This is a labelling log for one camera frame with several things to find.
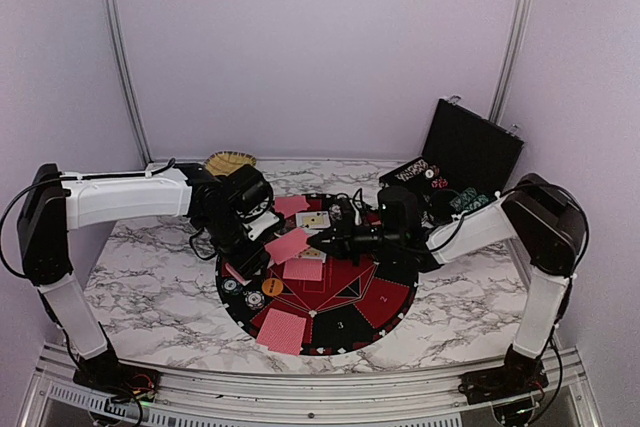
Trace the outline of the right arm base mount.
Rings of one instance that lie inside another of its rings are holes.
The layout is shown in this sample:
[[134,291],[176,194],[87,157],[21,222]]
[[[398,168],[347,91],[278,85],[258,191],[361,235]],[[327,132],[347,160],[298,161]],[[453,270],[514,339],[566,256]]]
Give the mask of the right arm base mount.
[[458,391],[469,405],[542,391],[549,385],[543,372],[542,353],[523,354],[512,344],[500,366],[462,374]]

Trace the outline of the dealt red card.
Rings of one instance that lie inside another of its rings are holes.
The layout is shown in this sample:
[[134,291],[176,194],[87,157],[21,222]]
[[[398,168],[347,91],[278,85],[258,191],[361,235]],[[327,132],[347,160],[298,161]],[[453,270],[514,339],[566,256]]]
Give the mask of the dealt red card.
[[296,213],[304,212],[309,208],[309,203],[304,195],[277,197],[274,210],[288,218]]
[[293,316],[286,323],[285,350],[289,355],[299,355],[304,339],[307,320]]
[[266,346],[269,350],[284,352],[286,323],[293,316],[295,315],[271,309],[259,330],[257,343]]

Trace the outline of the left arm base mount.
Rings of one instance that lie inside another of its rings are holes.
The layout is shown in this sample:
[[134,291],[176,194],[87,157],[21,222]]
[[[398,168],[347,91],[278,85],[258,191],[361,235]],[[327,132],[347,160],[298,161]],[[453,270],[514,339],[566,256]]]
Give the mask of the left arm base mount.
[[157,370],[122,363],[111,344],[98,356],[85,359],[67,348],[75,364],[73,381],[81,386],[111,393],[118,401],[152,401],[157,393]]

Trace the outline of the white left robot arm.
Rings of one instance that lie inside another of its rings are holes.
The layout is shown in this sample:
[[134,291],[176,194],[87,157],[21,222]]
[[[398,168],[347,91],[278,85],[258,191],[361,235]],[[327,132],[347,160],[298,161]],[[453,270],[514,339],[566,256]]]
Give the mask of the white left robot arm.
[[266,239],[283,218],[270,183],[251,165],[215,176],[198,163],[174,160],[153,169],[64,172],[39,167],[30,185],[6,204],[1,219],[16,217],[20,265],[13,276],[30,282],[81,357],[86,373],[106,392],[125,385],[126,370],[109,355],[109,340],[77,280],[70,237],[131,219],[185,218],[206,234],[216,256],[244,277],[266,267]]

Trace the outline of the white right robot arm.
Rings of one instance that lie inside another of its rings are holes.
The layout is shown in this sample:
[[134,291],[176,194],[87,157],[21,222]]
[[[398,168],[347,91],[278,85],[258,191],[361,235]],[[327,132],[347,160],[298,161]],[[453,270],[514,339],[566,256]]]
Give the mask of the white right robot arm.
[[405,187],[380,190],[378,214],[378,224],[366,224],[355,219],[354,208],[343,207],[340,219],[311,235],[307,243],[340,259],[357,260],[383,251],[409,255],[426,269],[493,245],[508,248],[527,287],[527,300],[511,344],[519,356],[497,370],[495,385],[506,395],[519,393],[535,374],[527,358],[544,352],[564,315],[575,271],[590,241],[588,217],[577,199],[530,173],[496,193],[489,204],[432,229],[423,226],[417,198]]

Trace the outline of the red playing card deck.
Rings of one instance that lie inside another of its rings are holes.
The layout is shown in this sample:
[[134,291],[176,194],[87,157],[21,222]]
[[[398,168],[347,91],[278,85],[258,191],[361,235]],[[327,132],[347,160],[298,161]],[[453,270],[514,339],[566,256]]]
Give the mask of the red playing card deck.
[[228,274],[230,274],[239,284],[246,286],[249,283],[249,280],[246,280],[242,275],[240,275],[229,263],[224,264],[224,269]]

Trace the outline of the orange round blind button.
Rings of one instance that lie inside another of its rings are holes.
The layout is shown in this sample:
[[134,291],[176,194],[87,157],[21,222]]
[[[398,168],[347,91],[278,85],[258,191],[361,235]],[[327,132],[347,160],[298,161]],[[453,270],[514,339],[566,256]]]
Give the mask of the orange round blind button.
[[284,283],[282,280],[272,277],[265,279],[261,286],[262,292],[268,297],[277,297],[282,294],[284,290]]

